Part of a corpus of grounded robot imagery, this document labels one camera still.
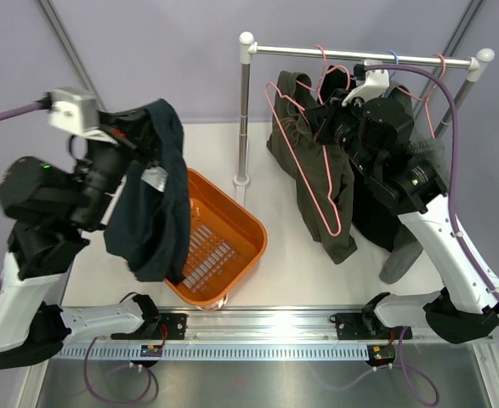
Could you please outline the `orange plastic basket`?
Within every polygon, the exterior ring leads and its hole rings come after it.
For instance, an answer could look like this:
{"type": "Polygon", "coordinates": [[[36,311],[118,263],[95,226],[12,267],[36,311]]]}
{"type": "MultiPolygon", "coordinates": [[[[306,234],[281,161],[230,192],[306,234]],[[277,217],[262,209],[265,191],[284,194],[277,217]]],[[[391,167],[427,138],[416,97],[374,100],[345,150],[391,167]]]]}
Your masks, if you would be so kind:
{"type": "Polygon", "coordinates": [[[268,244],[263,224],[197,171],[188,171],[190,244],[184,280],[167,285],[200,310],[221,309],[258,269],[268,244]]]}

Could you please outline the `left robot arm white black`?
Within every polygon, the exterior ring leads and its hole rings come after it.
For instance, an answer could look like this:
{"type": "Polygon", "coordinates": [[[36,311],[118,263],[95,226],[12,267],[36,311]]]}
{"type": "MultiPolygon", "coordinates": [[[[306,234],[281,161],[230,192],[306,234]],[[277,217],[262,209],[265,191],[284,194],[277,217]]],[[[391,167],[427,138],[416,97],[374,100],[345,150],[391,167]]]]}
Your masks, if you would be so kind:
{"type": "Polygon", "coordinates": [[[34,156],[15,161],[0,184],[0,206],[14,220],[0,286],[0,370],[34,366],[90,337],[154,337],[160,314],[147,295],[102,307],[63,308],[44,300],[88,245],[131,162],[150,164],[159,139],[143,108],[96,114],[72,172],[34,156]]]}

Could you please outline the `grey shorts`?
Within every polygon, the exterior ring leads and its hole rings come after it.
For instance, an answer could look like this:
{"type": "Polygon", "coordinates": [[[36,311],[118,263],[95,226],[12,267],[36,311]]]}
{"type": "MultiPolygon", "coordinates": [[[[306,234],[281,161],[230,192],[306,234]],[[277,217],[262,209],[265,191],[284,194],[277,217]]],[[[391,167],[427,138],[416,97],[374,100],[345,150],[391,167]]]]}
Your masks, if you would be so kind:
{"type": "MultiPolygon", "coordinates": [[[[392,81],[385,91],[384,97],[399,102],[405,113],[414,118],[411,97],[408,89],[399,82],[392,81]]],[[[445,147],[442,139],[427,137],[417,126],[414,126],[409,143],[409,151],[415,156],[421,156],[431,162],[446,186],[450,185],[450,173],[445,163],[445,147]]],[[[422,246],[416,237],[400,224],[393,240],[393,249],[385,261],[379,274],[380,280],[392,285],[399,281],[422,254],[422,246]]]]}

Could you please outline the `blue hanger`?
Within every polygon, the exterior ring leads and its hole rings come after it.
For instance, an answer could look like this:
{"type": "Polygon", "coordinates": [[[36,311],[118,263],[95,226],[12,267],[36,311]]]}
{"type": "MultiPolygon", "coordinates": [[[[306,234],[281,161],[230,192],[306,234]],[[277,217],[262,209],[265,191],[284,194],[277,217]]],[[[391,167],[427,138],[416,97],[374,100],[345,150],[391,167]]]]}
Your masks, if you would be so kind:
{"type": "MultiPolygon", "coordinates": [[[[400,62],[399,62],[398,54],[392,49],[390,49],[388,52],[392,55],[392,57],[394,59],[394,64],[399,65],[400,62]]],[[[393,78],[396,74],[396,70],[389,70],[388,74],[389,74],[389,78],[393,78]]]]}

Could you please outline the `navy blue shorts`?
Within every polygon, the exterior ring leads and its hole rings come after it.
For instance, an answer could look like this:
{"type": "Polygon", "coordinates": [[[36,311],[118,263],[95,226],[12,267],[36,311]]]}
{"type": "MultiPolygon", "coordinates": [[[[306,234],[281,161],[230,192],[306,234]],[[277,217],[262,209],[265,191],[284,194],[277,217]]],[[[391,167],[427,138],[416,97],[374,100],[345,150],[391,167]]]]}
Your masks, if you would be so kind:
{"type": "Polygon", "coordinates": [[[159,99],[145,106],[159,142],[158,167],[132,162],[105,232],[105,249],[123,258],[138,281],[178,285],[190,243],[190,197],[184,129],[175,109],[159,99]]]}

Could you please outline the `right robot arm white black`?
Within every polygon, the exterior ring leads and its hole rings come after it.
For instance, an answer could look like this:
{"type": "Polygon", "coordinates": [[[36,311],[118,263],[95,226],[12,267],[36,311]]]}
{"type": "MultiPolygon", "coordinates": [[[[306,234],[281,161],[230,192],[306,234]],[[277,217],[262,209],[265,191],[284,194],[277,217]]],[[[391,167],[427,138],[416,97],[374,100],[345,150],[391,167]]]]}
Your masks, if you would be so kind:
{"type": "Polygon", "coordinates": [[[452,185],[411,150],[410,108],[392,94],[365,100],[335,89],[311,117],[316,140],[347,154],[367,200],[414,235],[443,284],[423,295],[376,295],[362,310],[363,330],[381,337],[400,326],[428,327],[454,344],[487,337],[499,326],[499,279],[450,210],[452,185]]]}

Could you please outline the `metal clothes rack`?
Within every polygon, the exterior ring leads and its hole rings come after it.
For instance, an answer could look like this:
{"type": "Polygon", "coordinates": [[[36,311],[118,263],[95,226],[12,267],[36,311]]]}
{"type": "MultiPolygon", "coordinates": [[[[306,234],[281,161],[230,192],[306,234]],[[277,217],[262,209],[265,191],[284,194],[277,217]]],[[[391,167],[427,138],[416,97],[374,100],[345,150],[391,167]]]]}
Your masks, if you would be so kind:
{"type": "MultiPolygon", "coordinates": [[[[240,62],[241,62],[241,109],[240,126],[238,136],[238,165],[233,179],[234,186],[237,188],[246,188],[250,183],[247,171],[247,152],[248,152],[248,106],[249,106],[249,85],[252,57],[256,54],[270,54],[280,56],[320,58],[327,57],[331,60],[341,61],[364,61],[379,60],[382,62],[391,62],[394,59],[390,53],[376,53],[364,51],[347,50],[324,50],[313,48],[293,48],[280,46],[267,46],[258,43],[254,35],[249,31],[244,31],[239,36],[240,44],[240,62]]],[[[420,57],[399,55],[400,65],[416,66],[436,66],[441,67],[441,61],[437,57],[420,57]]],[[[488,65],[495,59],[495,52],[490,48],[482,48],[474,57],[468,59],[445,59],[446,68],[464,69],[467,72],[462,86],[459,88],[455,97],[455,107],[458,108],[468,96],[473,85],[479,81],[488,65]]]]}

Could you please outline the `black shorts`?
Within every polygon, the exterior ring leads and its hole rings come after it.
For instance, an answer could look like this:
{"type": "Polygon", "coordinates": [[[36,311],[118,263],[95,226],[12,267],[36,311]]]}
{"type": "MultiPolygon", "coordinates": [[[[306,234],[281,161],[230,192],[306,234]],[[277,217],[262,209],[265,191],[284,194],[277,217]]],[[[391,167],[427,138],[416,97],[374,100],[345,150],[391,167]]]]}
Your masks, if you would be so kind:
{"type": "MultiPolygon", "coordinates": [[[[332,96],[333,90],[345,89],[347,80],[348,76],[344,71],[335,70],[326,73],[320,88],[321,98],[327,100],[332,96]]],[[[362,174],[351,161],[349,165],[354,175],[352,224],[367,240],[392,252],[394,238],[399,232],[401,223],[372,195],[364,183],[362,174]]]]}

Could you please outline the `aluminium mounting rail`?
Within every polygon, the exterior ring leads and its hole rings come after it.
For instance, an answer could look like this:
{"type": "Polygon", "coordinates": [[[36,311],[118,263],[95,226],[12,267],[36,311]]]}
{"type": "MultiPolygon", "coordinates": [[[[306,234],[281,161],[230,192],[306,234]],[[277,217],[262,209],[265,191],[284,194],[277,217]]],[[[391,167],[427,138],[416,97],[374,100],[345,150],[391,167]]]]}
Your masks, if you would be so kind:
{"type": "Polygon", "coordinates": [[[387,343],[401,329],[380,329],[371,334],[354,310],[339,309],[223,309],[219,311],[169,310],[153,334],[143,342],[261,342],[344,341],[387,343]]]}

